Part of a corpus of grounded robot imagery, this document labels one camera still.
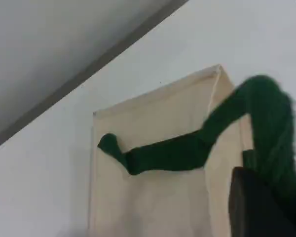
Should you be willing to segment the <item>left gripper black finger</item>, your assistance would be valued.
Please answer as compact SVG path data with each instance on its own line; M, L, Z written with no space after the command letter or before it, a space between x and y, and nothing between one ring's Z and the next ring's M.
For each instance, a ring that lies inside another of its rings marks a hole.
M296 199L292 212L285 212L271 189L249 169L233 169L228 211L233 237L296 237Z

